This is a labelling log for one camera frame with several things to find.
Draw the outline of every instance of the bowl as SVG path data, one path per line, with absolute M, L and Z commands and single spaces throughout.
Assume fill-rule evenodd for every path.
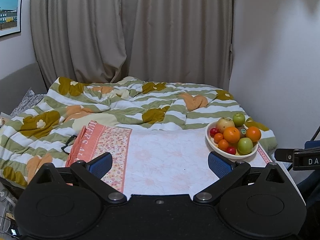
M 216 123 L 217 123 L 217 122 L 209 123 L 209 124 L 207 125 L 206 129 L 205 129 L 205 137 L 207 138 L 208 143 L 210 144 L 210 146 L 212 147 L 212 149 L 213 149 L 215 152 L 219 153 L 220 155 L 222 155 L 222 156 L 224 156 L 224 157 L 226 157 L 226 158 L 228 158 L 228 159 L 234 159 L 234 160 L 239 160 L 239 159 L 244 159 L 244 158 L 250 157 L 250 156 L 254 155 L 254 154 L 257 152 L 258 147 L 259 147 L 259 144 L 258 144 L 257 142 L 256 142 L 256 143 L 253 143 L 252 152 L 250 152 L 250 153 L 247 154 L 247 155 L 240 155 L 240 154 L 238 153 L 238 150 L 237 150 L 236 155 L 229 154 L 229 153 L 226 153 L 226 152 L 220 150 L 220 149 L 218 148 L 218 145 L 217 145 L 216 143 L 214 143 L 213 138 L 210 136 L 210 130 L 211 130 L 212 128 L 216 127 Z

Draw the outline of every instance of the curtain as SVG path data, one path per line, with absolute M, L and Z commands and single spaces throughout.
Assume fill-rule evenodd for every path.
M 45 83 L 59 76 L 113 82 L 126 59 L 120 0 L 30 0 L 31 31 Z
M 123 76 L 228 90 L 232 0 L 121 0 Z
M 228 89 L 232 0 L 31 0 L 36 57 L 51 84 L 203 83 Z

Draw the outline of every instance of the silver bolt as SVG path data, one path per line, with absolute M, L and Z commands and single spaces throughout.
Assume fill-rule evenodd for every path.
M 120 192 L 112 192 L 108 195 L 108 198 L 113 200 L 113 201 L 117 201 L 120 199 L 123 199 L 124 195 Z
M 162 199 L 157 199 L 157 200 L 156 200 L 156 203 L 157 203 L 157 204 L 163 204 L 164 201 L 163 201 Z
M 208 192 L 200 192 L 196 195 L 196 198 L 202 201 L 209 200 L 212 198 L 212 195 Z

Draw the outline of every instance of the sky in picture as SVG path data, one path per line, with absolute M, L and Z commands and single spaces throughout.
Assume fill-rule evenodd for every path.
M 0 10 L 16 10 L 18 0 L 0 0 Z

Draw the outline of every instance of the picture frame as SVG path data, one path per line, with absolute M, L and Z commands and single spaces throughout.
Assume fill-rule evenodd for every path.
M 22 0 L 0 0 L 0 38 L 21 33 Z

